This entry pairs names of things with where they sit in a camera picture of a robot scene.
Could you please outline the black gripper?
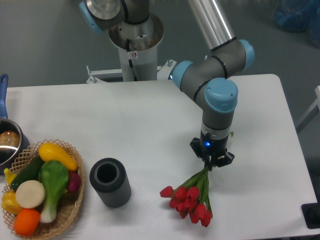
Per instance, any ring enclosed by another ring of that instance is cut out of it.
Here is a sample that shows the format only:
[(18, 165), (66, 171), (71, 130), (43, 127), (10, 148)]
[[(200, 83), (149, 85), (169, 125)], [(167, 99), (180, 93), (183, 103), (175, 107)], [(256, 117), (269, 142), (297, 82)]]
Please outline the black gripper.
[(212, 171), (215, 167), (221, 168), (233, 162), (235, 155), (226, 151), (228, 139), (228, 136), (218, 140), (211, 139), (201, 132), (200, 139), (193, 138), (190, 146), (204, 165), (209, 165), (209, 171)]

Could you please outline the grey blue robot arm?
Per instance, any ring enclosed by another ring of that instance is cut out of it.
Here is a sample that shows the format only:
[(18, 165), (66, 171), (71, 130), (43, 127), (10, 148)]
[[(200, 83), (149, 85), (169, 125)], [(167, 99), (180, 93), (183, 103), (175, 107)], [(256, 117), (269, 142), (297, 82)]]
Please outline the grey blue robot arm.
[[(189, 6), (210, 50), (200, 63), (182, 61), (167, 75), (202, 109), (199, 138), (190, 146), (205, 167), (223, 167), (234, 160), (227, 142), (238, 103), (238, 87), (230, 77), (255, 60), (252, 45), (238, 39), (216, 0), (191, 0)], [(84, 0), (80, 11), (96, 32), (108, 31), (117, 47), (125, 82), (159, 78), (157, 47), (164, 36), (162, 21), (147, 0)]]

